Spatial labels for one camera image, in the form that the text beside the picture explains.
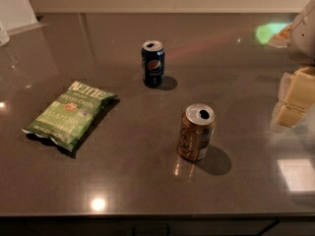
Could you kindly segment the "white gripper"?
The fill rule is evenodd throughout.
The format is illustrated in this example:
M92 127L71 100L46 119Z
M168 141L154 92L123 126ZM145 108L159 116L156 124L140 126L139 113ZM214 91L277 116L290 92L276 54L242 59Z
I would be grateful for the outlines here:
M293 61L315 65L315 0L293 20L287 50ZM284 73L270 127L293 128L314 104L315 67L301 66L293 74Z

